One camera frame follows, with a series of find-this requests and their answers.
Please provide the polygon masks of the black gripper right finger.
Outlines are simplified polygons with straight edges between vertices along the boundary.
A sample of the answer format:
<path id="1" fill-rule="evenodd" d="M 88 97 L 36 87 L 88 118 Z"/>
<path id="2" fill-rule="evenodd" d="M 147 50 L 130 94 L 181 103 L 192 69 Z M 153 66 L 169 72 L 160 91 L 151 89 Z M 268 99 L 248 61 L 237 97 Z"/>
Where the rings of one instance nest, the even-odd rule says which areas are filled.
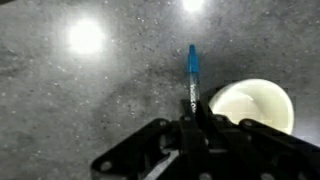
<path id="1" fill-rule="evenodd" d="M 198 103 L 197 123 L 212 154 L 228 157 L 242 180 L 320 180 L 320 149 L 253 119 L 233 125 Z"/>

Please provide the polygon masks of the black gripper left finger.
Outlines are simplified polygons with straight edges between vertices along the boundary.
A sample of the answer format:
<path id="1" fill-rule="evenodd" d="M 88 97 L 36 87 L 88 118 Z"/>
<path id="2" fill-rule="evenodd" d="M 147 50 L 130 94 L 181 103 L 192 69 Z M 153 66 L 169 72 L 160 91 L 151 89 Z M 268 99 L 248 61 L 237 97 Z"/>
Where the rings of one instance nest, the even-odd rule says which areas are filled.
<path id="1" fill-rule="evenodd" d="M 90 165 L 92 180 L 143 180 L 177 151 L 178 155 L 156 180 L 199 180 L 207 172 L 205 136 L 194 120 L 191 103 L 181 101 L 179 120 L 163 118 L 147 125 L 97 157 Z"/>

